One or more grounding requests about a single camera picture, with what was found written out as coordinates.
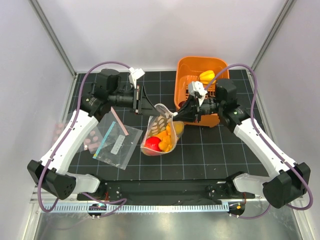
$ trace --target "white label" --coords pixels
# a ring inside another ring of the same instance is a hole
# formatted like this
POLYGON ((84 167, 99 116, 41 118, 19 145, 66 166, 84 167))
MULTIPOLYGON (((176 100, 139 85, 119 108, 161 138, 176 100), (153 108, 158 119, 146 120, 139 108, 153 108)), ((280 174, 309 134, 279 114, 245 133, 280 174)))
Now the white label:
POLYGON ((126 137, 123 136, 123 135, 119 135, 118 136, 118 139, 115 141, 115 144, 114 144, 113 148, 111 149, 111 153, 112 154, 117 155, 117 153, 119 152, 119 149, 121 148, 122 143, 124 142, 125 138, 126 137))

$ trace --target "red toy fruit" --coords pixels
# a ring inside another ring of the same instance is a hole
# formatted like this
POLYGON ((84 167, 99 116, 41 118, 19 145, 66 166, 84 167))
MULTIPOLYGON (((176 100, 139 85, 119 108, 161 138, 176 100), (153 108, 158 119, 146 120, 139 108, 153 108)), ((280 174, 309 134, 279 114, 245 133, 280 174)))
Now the red toy fruit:
POLYGON ((144 146, 148 149, 152 149, 154 151, 162 152, 159 148, 159 143, 161 142, 161 139, 156 136, 151 136, 147 140, 145 140, 144 146))

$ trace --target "orange basket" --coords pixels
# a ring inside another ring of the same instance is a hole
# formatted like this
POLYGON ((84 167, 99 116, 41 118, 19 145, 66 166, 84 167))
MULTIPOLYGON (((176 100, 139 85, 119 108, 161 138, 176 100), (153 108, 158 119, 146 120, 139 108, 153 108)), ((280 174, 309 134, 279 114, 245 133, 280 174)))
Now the orange basket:
MULTIPOLYGON (((188 84, 192 81, 197 81, 199 75, 205 71, 213 70, 215 74, 227 67, 227 63, 219 58, 205 57, 205 56, 186 56, 181 58, 177 65, 174 88, 174 105, 176 110, 180 109, 179 104, 186 101, 189 96, 188 84)), ((218 79, 228 79, 229 71, 222 73, 218 79)), ((215 85, 212 84, 207 90, 209 96, 213 96, 215 92, 215 85)), ((201 116, 201 121, 185 122, 187 125, 198 125, 214 127, 219 124, 217 114, 201 116)))

